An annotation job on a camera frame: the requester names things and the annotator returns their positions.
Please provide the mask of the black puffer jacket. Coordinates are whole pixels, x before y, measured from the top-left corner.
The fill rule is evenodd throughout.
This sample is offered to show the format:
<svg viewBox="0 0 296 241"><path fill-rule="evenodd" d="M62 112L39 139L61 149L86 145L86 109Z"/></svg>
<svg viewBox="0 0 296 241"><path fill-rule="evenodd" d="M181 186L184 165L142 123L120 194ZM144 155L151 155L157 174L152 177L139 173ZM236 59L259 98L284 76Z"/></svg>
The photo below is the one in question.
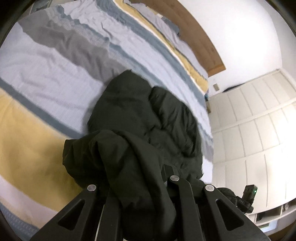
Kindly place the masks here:
<svg viewBox="0 0 296 241"><path fill-rule="evenodd" d="M66 140L63 165L85 188L108 182L121 205L126 240L174 240L177 214L162 178L168 165L204 186L198 123L168 90L127 70L107 85L88 121L88 134Z"/></svg>

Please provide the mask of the white sliding wardrobe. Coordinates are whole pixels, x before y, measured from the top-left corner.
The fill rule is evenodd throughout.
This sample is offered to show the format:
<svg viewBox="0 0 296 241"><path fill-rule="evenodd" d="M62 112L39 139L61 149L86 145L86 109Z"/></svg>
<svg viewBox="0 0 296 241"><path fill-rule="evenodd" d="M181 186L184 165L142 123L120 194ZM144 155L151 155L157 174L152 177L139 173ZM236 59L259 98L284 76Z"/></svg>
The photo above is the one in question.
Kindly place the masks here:
<svg viewBox="0 0 296 241"><path fill-rule="evenodd" d="M241 196L257 192L249 218L264 232L295 220L295 84L269 73L209 99L213 178Z"/></svg>

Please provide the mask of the striped duvet cover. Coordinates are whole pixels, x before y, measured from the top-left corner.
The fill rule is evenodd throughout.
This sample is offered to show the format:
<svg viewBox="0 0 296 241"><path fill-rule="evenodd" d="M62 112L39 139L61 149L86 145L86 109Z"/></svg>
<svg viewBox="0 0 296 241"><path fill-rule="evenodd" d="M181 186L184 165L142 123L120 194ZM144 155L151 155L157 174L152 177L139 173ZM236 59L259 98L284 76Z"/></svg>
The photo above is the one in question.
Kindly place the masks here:
<svg viewBox="0 0 296 241"><path fill-rule="evenodd" d="M29 240L80 187L62 164L67 138L87 133L95 103L131 70L172 92L198 121L202 180L213 172L208 81L123 1L70 1L20 19L1 46L1 212Z"/></svg>

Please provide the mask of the wooden headboard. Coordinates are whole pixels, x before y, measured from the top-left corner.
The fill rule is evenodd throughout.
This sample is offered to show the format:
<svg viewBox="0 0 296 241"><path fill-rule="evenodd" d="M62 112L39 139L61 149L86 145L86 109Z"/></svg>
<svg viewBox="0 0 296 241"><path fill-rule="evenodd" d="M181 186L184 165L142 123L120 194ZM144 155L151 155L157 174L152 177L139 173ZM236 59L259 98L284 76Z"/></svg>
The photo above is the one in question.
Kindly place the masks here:
<svg viewBox="0 0 296 241"><path fill-rule="evenodd" d="M143 3L176 24L180 29L180 39L189 45L208 76L211 77L226 70L220 55L206 32L179 1L142 0L132 1L132 3Z"/></svg>

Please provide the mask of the grey pillow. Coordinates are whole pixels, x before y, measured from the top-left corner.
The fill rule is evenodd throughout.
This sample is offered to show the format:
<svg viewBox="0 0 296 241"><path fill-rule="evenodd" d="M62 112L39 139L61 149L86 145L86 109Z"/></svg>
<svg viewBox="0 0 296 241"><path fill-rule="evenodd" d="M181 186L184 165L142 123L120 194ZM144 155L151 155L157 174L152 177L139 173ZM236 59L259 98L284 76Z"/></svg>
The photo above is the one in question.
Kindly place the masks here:
<svg viewBox="0 0 296 241"><path fill-rule="evenodd" d="M146 18L161 34L170 41L170 43L181 53L183 54L187 60L191 63L191 65L202 75L206 80L208 78L208 74L206 70L201 66L195 57L190 46L179 37L179 27L170 21L165 16L161 16L160 14L155 14L151 8L146 6L143 3L133 4L131 1L123 1L125 4L136 9L144 18Z"/></svg>

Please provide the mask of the wall switch plate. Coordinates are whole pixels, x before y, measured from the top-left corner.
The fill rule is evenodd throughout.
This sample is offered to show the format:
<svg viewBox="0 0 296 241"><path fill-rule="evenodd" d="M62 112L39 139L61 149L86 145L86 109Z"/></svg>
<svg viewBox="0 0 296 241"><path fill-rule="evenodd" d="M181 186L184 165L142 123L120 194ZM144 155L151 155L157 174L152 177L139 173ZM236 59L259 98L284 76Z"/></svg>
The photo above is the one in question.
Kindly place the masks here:
<svg viewBox="0 0 296 241"><path fill-rule="evenodd" d="M214 84L213 87L214 87L215 91L219 91L220 90L218 84Z"/></svg>

